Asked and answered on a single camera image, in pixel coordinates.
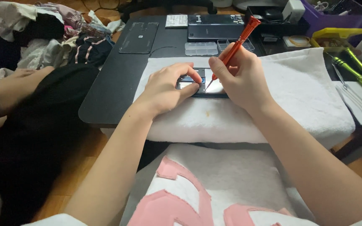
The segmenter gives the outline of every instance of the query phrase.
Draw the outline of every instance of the fingernail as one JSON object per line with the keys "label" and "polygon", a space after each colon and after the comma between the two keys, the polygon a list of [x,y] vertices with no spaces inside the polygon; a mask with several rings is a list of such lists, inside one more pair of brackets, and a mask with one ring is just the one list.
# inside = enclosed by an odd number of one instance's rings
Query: fingernail
{"label": "fingernail", "polygon": [[211,57],[209,58],[209,64],[214,64],[217,61],[217,57]]}

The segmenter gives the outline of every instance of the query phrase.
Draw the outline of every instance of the right hand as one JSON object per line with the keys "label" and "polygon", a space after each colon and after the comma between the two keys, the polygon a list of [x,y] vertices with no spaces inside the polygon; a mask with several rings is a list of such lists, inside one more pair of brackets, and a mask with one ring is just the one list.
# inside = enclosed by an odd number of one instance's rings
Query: right hand
{"label": "right hand", "polygon": [[253,116],[274,100],[266,84],[261,60],[255,54],[240,46],[228,65],[223,64],[222,60],[233,45],[229,44],[219,58],[211,57],[209,65],[229,98]]}

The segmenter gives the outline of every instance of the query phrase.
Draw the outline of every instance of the smartphone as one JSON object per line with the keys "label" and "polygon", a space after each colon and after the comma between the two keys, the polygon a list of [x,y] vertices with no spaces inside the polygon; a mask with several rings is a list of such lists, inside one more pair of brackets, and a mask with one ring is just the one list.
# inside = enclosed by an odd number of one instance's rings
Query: smartphone
{"label": "smartphone", "polygon": [[[219,80],[213,81],[209,89],[206,89],[209,82],[212,80],[211,70],[208,68],[194,68],[202,78],[202,82],[199,84],[199,89],[192,97],[209,97],[209,98],[228,98],[229,96],[224,92],[223,86]],[[176,89],[183,89],[187,85],[194,83],[194,80],[188,75],[182,75],[177,79]]]}

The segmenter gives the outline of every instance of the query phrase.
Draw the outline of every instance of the person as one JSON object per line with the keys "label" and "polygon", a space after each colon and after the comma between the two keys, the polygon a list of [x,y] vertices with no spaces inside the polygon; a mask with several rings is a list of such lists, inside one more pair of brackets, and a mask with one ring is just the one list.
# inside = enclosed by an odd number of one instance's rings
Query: person
{"label": "person", "polygon": [[42,207],[63,162],[90,131],[78,110],[98,73],[68,64],[0,79],[0,225],[29,223]]}

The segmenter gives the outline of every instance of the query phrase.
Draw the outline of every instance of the left hand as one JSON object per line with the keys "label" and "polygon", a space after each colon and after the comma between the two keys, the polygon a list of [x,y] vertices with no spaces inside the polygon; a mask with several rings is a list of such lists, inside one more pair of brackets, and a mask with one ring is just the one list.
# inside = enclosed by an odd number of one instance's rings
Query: left hand
{"label": "left hand", "polygon": [[[143,109],[151,113],[152,117],[173,110],[199,89],[202,78],[192,68],[193,66],[193,63],[177,63],[151,74],[145,90],[133,104],[143,105]],[[195,83],[177,90],[175,88],[177,79],[185,74]]]}

